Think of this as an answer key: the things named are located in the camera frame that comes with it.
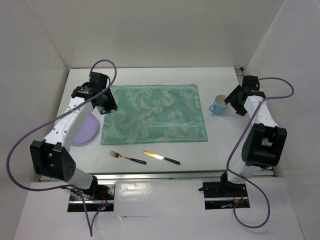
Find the light blue mug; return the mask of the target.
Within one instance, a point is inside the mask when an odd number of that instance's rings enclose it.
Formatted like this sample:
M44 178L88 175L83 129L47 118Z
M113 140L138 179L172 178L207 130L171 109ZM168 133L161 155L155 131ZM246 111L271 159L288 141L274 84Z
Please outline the light blue mug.
M209 106L209 111L217 116L225 114L228 104L225 103L226 96L223 94L217 95L213 101L213 104Z

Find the lilac plastic plate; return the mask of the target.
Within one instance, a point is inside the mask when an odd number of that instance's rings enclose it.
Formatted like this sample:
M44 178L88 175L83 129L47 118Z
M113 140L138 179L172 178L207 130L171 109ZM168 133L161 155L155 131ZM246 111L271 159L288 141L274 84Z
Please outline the lilac plastic plate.
M92 138L95 137L98 130L99 130L99 121L93 114L90 114L85 119L85 121L79 128L78 132L76 133L72 141L72 145L83 146L89 143L92 140Z

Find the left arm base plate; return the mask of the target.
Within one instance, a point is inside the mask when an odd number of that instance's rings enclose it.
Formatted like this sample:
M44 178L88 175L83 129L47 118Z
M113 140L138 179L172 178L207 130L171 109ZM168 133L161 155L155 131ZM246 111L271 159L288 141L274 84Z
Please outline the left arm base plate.
M113 212L116 184L114 182L106 182L103 192L95 196L82 194L86 209L88 212ZM72 189L69 195L67 212L69 213L83 213L85 211L81 196L75 189Z

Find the teal patterned cloth napkin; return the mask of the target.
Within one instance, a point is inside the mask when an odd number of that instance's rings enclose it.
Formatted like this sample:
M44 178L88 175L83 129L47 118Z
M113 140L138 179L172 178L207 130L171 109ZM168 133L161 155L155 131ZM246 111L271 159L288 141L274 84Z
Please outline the teal patterned cloth napkin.
M118 106L104 116L101 145L206 142L198 86L113 85Z

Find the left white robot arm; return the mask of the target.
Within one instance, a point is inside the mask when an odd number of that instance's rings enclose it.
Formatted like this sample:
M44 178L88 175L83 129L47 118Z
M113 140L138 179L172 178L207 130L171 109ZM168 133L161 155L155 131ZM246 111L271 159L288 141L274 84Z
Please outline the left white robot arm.
M89 81L73 90L66 115L57 121L42 141L35 140L30 145L36 174L74 185L88 200L107 188L99 185L94 175L77 168L69 151L77 132L93 110L104 115L118 109L111 91L106 89L109 82L107 75L92 72Z

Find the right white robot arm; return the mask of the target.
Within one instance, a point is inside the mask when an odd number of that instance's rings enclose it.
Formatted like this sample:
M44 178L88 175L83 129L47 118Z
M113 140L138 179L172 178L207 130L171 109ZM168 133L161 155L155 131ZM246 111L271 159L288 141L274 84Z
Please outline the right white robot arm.
M241 150L241 159L220 177L218 190L224 197L234 197L245 187L245 180L262 169L277 166L287 138L287 130L273 120L266 95L260 91L257 76L243 77L224 100L240 116L249 116L249 129Z

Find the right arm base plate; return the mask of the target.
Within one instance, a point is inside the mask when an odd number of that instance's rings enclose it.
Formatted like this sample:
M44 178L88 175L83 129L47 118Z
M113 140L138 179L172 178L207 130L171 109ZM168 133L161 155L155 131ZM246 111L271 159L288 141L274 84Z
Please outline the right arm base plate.
M245 184L238 188L223 188L219 182L203 182L198 189L203 193L206 210L250 208Z

